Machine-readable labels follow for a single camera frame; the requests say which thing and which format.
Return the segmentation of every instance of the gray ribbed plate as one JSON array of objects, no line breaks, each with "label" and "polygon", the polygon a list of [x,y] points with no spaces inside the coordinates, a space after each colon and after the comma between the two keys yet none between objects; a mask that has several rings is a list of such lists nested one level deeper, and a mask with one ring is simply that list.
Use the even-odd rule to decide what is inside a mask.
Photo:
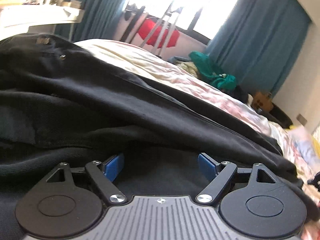
[{"label": "gray ribbed plate", "polygon": [[[250,239],[229,228],[211,206],[188,196],[135,196],[109,208],[102,221],[74,240],[240,240]],[[36,240],[26,236],[24,240]]]}]

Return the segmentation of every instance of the blue curtain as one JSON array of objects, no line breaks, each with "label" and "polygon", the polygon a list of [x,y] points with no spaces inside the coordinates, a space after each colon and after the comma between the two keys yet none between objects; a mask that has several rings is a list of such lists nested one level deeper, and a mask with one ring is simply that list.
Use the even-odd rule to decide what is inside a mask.
[{"label": "blue curtain", "polygon": [[274,96],[298,57],[309,23],[297,0],[238,0],[205,53],[244,90]]},{"label": "blue curtain", "polygon": [[[112,39],[125,0],[79,1],[82,1],[85,13],[82,22],[75,24],[72,41]],[[57,25],[55,33],[67,38],[69,30],[70,25]]]}]

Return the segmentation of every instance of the green cloth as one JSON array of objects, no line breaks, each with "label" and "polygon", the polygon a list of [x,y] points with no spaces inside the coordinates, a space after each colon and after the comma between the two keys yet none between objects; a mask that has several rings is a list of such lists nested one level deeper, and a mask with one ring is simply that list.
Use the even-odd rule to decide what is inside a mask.
[{"label": "green cloth", "polygon": [[201,74],[202,81],[219,90],[235,89],[237,85],[236,78],[232,75],[223,73],[223,70],[207,55],[198,51],[192,51],[190,52],[189,57]]}]

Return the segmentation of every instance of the blue gripper pad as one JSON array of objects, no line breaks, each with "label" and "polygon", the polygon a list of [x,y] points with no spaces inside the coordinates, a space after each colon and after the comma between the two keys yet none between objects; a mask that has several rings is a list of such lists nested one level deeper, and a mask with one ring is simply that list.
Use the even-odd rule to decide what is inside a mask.
[{"label": "blue gripper pad", "polygon": [[212,181],[218,175],[216,166],[203,154],[199,154],[198,156],[198,166],[199,170],[209,181]]},{"label": "blue gripper pad", "polygon": [[120,153],[106,164],[104,175],[113,182],[124,167],[124,155]]}]

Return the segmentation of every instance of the wall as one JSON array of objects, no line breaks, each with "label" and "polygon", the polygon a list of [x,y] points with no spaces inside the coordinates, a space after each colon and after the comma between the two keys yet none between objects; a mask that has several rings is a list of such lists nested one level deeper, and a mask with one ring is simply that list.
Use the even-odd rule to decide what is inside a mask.
[{"label": "wall", "polygon": [[[114,40],[119,40],[122,37],[124,30],[127,28],[129,21],[125,21],[124,17],[121,17],[120,22],[118,24],[116,33],[113,37]],[[142,38],[136,34],[135,38],[132,40],[131,44],[139,46],[142,43]],[[178,38],[177,44],[175,47],[166,48],[162,54],[163,60],[167,60],[169,57],[172,56],[179,56],[179,57],[188,57],[188,54],[193,51],[200,51],[203,52],[207,46],[203,43],[183,34],[180,33],[180,37]],[[145,45],[144,49],[151,51],[153,46]]]},{"label": "wall", "polygon": [[298,0],[310,16],[304,45],[288,78],[273,99],[293,121],[298,114],[307,119],[312,132],[320,122],[320,0]]}]

